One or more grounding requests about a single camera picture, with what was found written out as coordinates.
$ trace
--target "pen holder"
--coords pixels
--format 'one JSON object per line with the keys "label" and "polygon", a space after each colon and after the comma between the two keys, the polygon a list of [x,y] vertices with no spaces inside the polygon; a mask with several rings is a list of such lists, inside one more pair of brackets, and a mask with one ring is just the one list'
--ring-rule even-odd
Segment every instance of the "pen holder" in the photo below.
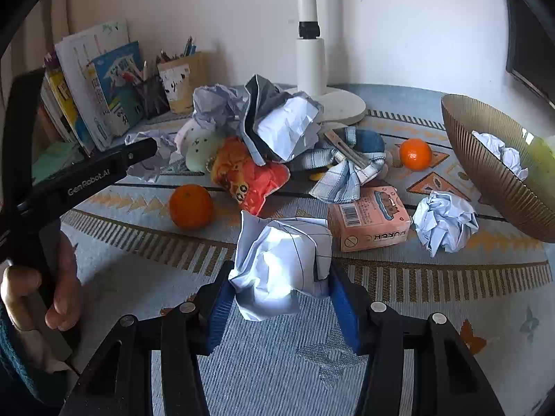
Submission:
{"label": "pen holder", "polygon": [[193,91],[208,84],[204,53],[158,64],[170,108],[176,114],[193,111]]}
{"label": "pen holder", "polygon": [[140,96],[147,119],[165,114],[170,110],[160,75],[151,76],[146,81],[135,85],[135,89]]}

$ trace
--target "metal screw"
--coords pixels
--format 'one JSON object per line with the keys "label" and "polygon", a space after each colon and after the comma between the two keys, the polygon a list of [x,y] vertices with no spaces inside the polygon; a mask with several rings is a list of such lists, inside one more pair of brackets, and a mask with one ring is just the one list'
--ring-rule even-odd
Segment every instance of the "metal screw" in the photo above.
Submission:
{"label": "metal screw", "polygon": [[122,317],[119,320],[119,323],[121,324],[122,327],[129,327],[132,326],[135,323],[135,318],[131,315],[127,315]]}
{"label": "metal screw", "polygon": [[443,325],[447,322],[447,317],[445,316],[445,314],[434,313],[434,315],[432,316],[432,320],[436,324]]}
{"label": "metal screw", "polygon": [[192,313],[195,311],[195,304],[193,302],[185,302],[179,305],[179,311],[181,313]]}
{"label": "metal screw", "polygon": [[376,313],[383,313],[387,309],[384,302],[372,302],[370,308]]}

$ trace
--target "amber glass bowl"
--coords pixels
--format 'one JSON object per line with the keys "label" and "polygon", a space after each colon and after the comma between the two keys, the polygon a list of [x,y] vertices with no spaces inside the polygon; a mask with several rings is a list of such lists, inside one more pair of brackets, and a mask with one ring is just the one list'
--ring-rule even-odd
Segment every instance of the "amber glass bowl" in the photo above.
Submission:
{"label": "amber glass bowl", "polygon": [[[548,145],[503,112],[464,95],[443,96],[441,110],[454,153],[484,199],[523,233],[555,242],[555,156]],[[518,150],[528,178],[520,181],[472,131]]]}

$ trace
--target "orange fruit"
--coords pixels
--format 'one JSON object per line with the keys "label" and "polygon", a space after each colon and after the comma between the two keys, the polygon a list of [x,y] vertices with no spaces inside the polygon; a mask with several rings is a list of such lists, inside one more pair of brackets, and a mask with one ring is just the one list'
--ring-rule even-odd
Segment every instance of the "orange fruit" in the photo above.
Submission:
{"label": "orange fruit", "polygon": [[171,194],[168,202],[171,220],[180,228],[198,229],[214,218],[210,193],[198,184],[186,184]]}
{"label": "orange fruit", "polygon": [[432,150],[422,139],[407,139],[399,147],[399,159],[410,170],[424,170],[432,162]]}

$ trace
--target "stack of books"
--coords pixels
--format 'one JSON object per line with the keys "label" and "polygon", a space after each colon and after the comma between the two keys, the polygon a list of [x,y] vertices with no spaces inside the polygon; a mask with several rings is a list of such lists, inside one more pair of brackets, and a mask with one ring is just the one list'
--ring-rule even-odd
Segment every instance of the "stack of books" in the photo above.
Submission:
{"label": "stack of books", "polygon": [[142,83],[143,62],[125,21],[63,38],[44,65],[37,118],[50,142],[78,144],[90,156],[143,118],[134,88]]}

